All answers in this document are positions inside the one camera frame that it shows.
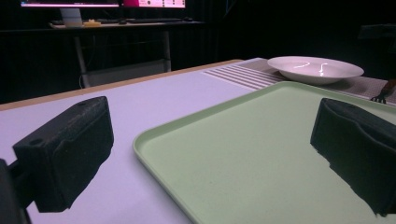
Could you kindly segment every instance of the black foam pad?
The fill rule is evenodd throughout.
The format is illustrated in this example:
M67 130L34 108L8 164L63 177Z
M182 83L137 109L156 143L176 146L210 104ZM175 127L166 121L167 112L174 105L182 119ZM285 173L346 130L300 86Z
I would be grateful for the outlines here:
M72 105L15 144L18 163L33 181L38 210L70 208L110 155L113 142L102 96Z
M396 126L352 104L323 98L311 145L372 208L396 208Z

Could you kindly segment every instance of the black background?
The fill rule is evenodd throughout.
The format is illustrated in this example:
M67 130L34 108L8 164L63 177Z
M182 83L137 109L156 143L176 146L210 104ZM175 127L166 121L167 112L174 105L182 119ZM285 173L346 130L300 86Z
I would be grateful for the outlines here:
M2 32L49 29L49 21L61 19L56 8L21 8L19 0L4 0L0 4ZM385 1L187 0L186 5L184 10L123 10L126 18L191 17L216 24L216 29L170 33L173 70L231 59L298 55L354 63L364 69L366 77L396 77L396 55L390 52L394 38L359 38L362 25L395 22L394 7ZM86 20L116 19L120 12L86 8L81 15ZM155 41L140 47L124 47L142 38L154 40L157 35L155 32L84 35L81 44L88 69L159 57L156 50L159 43ZM3 35L0 40L0 104L80 88L71 36ZM93 50L92 45L102 47Z

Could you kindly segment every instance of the monitor screen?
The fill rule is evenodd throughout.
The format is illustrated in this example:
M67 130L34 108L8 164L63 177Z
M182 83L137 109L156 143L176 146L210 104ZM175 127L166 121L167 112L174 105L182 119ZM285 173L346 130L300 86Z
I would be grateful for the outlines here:
M125 7L185 8L186 0L123 0Z
M119 0L21 0L21 7L118 7Z

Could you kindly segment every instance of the computer monitor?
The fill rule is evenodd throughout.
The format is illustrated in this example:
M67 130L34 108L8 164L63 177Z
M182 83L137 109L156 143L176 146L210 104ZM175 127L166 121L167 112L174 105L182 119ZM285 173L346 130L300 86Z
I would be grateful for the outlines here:
M66 27L81 27L81 8L117 8L119 0L21 0L25 8L59 8Z
M21 0L21 7L118 7L119 0Z
M185 8L186 0L123 0L125 7Z

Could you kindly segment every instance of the fork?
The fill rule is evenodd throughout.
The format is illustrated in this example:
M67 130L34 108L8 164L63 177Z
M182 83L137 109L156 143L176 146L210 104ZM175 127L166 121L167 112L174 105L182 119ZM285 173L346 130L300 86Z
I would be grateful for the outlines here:
M387 82L387 84L385 84L385 86L382 88L381 92L377 96L371 98L370 100L385 105L387 103L387 101L385 100L385 97L388 94L390 94L390 92L392 91L394 86L396 86L396 78L390 79Z

